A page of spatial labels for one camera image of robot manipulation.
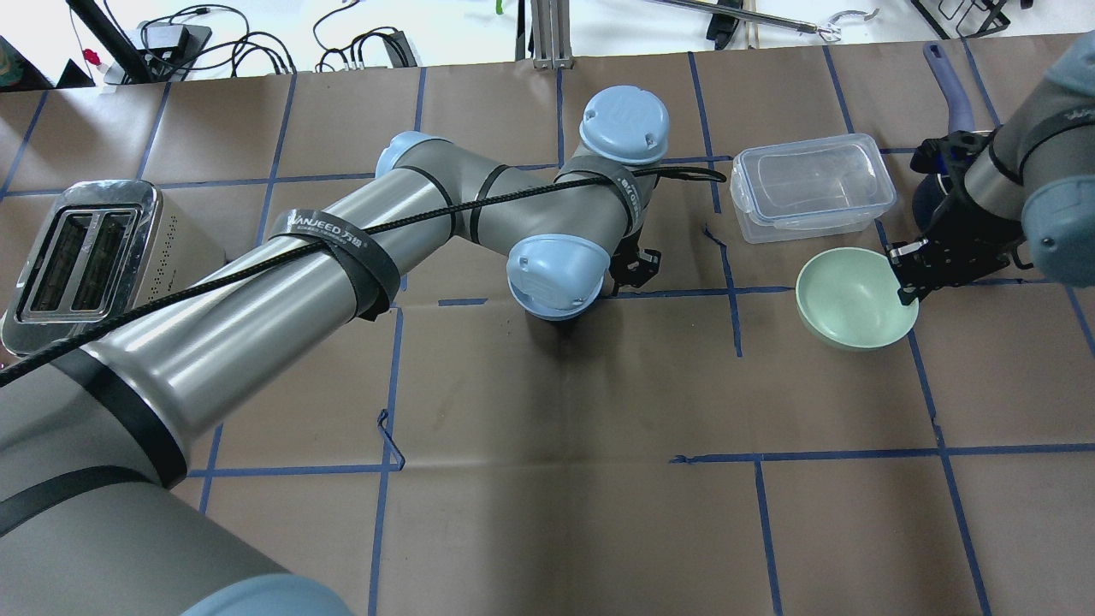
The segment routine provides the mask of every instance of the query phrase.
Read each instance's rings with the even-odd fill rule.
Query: green bowl
[[[920,312],[919,301],[901,304],[899,287],[885,255],[862,247],[827,249],[798,272],[798,316],[838,349],[881,349],[904,338]]]

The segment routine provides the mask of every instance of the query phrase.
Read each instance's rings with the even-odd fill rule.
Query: white floor
[[[971,0],[925,0],[952,12]],[[253,30],[270,32],[283,38],[297,67],[311,70],[321,48],[312,38],[312,24],[321,15],[345,5],[337,0],[222,0],[243,11]],[[47,77],[59,77],[71,57],[82,65],[81,45],[77,42],[64,0],[23,2],[5,11],[0,35],[31,59]],[[135,28],[143,20],[170,14],[192,4],[187,0],[113,0],[111,8],[122,25]],[[843,40],[839,44],[889,40],[925,40],[935,33],[909,0],[756,0],[758,11],[780,16],[825,23],[833,13],[855,9],[879,9],[876,19],[866,23],[841,23]],[[575,56],[642,55],[711,49],[704,38],[710,16],[695,11],[666,7],[645,0],[572,0],[572,45]],[[1095,30],[1095,0],[1037,0],[1033,9],[1019,10],[1010,2],[1005,14],[1012,25],[996,36],[1086,32]],[[494,0],[361,0],[337,13],[320,27],[327,45],[343,46],[357,34],[381,25],[406,32],[418,63],[425,66],[495,62],[514,59],[517,0],[503,1],[503,14],[495,13]],[[231,40],[243,32],[242,21],[231,13],[214,12],[193,18],[191,23],[212,28],[210,45]],[[99,53],[110,62],[103,46],[76,20],[83,47]],[[735,37],[734,48],[745,46],[744,32]],[[819,45],[814,35],[797,34],[772,26],[759,26],[761,47]],[[368,63],[387,65],[381,43],[368,43]],[[212,51],[198,66],[216,63],[228,50]],[[260,54],[247,57],[242,74],[266,74],[269,61]],[[228,77],[228,67],[194,72],[191,79]],[[94,73],[102,82],[102,75]]]

